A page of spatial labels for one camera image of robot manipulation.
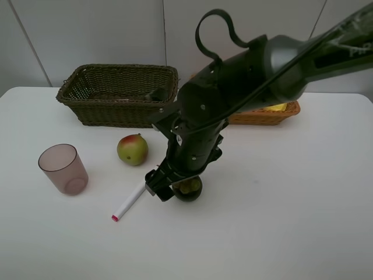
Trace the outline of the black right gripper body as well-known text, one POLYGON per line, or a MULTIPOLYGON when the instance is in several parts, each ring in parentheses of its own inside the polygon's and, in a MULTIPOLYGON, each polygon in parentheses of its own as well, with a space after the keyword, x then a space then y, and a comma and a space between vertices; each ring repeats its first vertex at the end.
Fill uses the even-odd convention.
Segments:
POLYGON ((150 115, 149 121, 168 139, 164 160, 145 175, 145 188, 152 196, 162 186, 172 187, 193 174, 203 173, 209 163, 222 155, 220 132, 228 126, 227 118, 193 132, 178 105, 170 105, 150 115))

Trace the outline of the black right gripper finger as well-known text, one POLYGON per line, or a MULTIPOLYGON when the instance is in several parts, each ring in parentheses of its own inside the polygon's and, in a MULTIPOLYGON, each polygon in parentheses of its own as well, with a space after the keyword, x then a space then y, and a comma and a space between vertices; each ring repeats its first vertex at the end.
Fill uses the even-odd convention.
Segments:
POLYGON ((191 180, 199 180, 199 181, 201 181, 202 179, 201 179, 201 175, 202 175, 202 173, 196 173, 196 174, 193 174, 193 175, 191 175, 190 176, 190 179, 191 180))
POLYGON ((162 186, 156 190, 156 195, 162 202, 166 202, 174 196, 173 189, 170 185, 162 186))

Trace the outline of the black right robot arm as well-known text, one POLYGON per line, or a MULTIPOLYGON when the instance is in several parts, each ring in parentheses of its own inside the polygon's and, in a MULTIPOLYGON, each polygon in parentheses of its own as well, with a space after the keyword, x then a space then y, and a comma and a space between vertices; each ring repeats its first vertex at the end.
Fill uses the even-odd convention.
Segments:
POLYGON ((197 177, 221 156, 221 131, 232 114, 293 102, 310 82, 372 67, 372 5, 308 41, 281 35, 246 43, 226 11, 209 15, 227 23, 243 52, 222 60, 197 37, 198 49, 211 63, 179 89, 175 102, 150 116, 168 148, 159 167, 145 176, 145 188, 162 201, 173 196, 173 184, 197 177))

